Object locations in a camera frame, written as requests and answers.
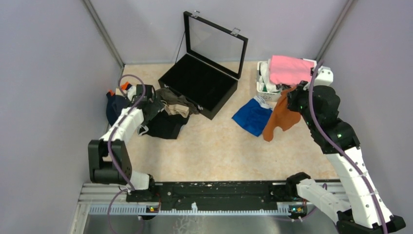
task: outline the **rust-colored garment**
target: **rust-colored garment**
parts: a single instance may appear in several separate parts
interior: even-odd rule
[[[281,97],[277,101],[277,105],[272,112],[270,119],[263,131],[263,137],[266,141],[272,141],[274,138],[274,129],[279,126],[283,131],[287,131],[294,124],[300,121],[301,115],[298,112],[293,112],[287,109],[287,93],[295,89],[291,88],[281,92]]]

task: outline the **pink cloth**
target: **pink cloth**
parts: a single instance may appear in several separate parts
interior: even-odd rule
[[[273,55],[271,59],[270,81],[274,84],[295,86],[302,80],[311,81],[311,68],[314,62],[292,58],[288,56]]]

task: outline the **metal clasp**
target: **metal clasp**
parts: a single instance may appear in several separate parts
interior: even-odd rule
[[[231,35],[233,36],[238,36],[238,33],[241,31],[239,28],[234,28],[232,29]]]
[[[196,19],[196,18],[198,18],[199,13],[200,13],[200,11],[195,10],[194,13],[192,13],[191,17]]]

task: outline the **gray wall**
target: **gray wall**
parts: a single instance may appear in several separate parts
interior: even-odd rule
[[[250,39],[246,60],[268,59],[273,54],[315,58],[346,1],[92,0],[92,3],[128,64],[175,61],[184,31],[182,13],[193,10],[228,29],[240,28],[240,34]]]
[[[120,70],[79,0],[2,0],[0,32],[0,233],[67,233]]]
[[[359,1],[325,56],[381,197],[413,222],[413,1]],[[411,233],[405,229],[400,233]]]

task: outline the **tabletop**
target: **tabletop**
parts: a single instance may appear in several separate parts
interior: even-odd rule
[[[158,79],[173,64],[126,65],[123,74],[159,88]],[[134,134],[127,150],[135,171],[155,181],[285,180],[306,172],[314,179],[338,178],[333,166],[300,122],[264,141],[242,129],[232,116],[256,94],[256,61],[244,62],[238,89],[213,120],[191,115],[178,139]],[[122,82],[137,82],[124,78]]]

